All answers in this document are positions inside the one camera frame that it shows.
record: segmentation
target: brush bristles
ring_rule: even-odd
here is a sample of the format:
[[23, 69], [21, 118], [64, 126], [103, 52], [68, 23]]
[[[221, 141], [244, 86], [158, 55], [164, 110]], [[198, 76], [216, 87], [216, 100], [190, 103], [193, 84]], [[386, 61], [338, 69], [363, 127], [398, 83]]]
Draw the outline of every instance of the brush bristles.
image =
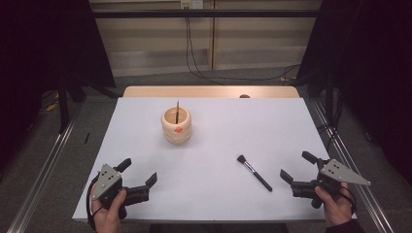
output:
[[237, 161], [239, 161], [239, 162], [241, 162], [241, 163], [245, 163], [245, 162], [246, 162], [246, 158], [245, 158], [245, 156], [243, 156], [243, 154], [242, 154], [242, 155], [240, 155], [239, 157], [237, 157]]

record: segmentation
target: hand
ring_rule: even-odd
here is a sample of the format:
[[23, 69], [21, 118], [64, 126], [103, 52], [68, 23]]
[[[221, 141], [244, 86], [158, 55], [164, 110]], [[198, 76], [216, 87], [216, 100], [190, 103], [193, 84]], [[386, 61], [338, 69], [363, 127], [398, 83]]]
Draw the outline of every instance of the hand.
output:
[[[96, 184], [94, 184], [91, 193], [94, 193], [95, 186]], [[96, 231], [98, 233], [120, 233], [119, 208], [124, 202], [125, 198], [126, 191], [120, 191], [113, 200], [110, 210], [101, 208], [103, 205], [98, 199], [91, 201], [91, 211], [95, 213], [94, 222], [96, 225]]]
[[[347, 183], [342, 183], [342, 186], [348, 188]], [[340, 192], [347, 197], [350, 193], [347, 189], [341, 187]], [[328, 192], [321, 187], [315, 187], [315, 192], [324, 201], [326, 227], [343, 224], [352, 219], [351, 203], [340, 195], [332, 198]]]

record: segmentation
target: dark background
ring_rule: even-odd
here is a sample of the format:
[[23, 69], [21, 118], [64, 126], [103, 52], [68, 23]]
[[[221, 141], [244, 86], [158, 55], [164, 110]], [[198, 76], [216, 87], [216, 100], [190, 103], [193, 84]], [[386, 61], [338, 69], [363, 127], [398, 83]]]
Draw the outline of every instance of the dark background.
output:
[[63, 78], [115, 86], [87, 0], [0, 1], [0, 171], [41, 108], [42, 94]]
[[412, 183], [412, 3], [325, 0], [298, 77], [317, 96], [331, 77], [391, 164]]

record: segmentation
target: white paper sheet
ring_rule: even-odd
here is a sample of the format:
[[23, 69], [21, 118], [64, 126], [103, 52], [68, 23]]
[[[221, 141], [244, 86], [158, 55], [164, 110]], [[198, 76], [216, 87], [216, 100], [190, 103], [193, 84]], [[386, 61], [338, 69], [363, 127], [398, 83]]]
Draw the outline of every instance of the white paper sheet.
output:
[[[193, 134], [183, 145], [162, 135], [160, 117], [176, 106], [192, 114]], [[292, 197], [280, 177], [316, 179], [304, 151], [328, 155], [303, 99], [121, 98], [87, 186], [103, 163], [132, 164], [123, 185], [143, 185], [157, 172], [148, 202], [126, 207], [127, 219], [157, 222], [285, 221], [323, 219], [311, 200]], [[273, 187], [269, 192], [236, 158], [248, 162]], [[73, 219], [86, 221], [86, 189]]]

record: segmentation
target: wall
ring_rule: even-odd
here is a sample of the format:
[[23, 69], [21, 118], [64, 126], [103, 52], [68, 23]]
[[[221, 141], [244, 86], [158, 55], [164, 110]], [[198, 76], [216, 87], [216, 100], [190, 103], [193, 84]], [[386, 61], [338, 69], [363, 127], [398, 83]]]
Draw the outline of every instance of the wall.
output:
[[[93, 10], [177, 10], [180, 1], [90, 0]], [[317, 10], [320, 0], [205, 0], [204, 9]], [[96, 20], [115, 77], [186, 72], [184, 18]], [[190, 18], [200, 70], [274, 67], [300, 63], [314, 18]]]

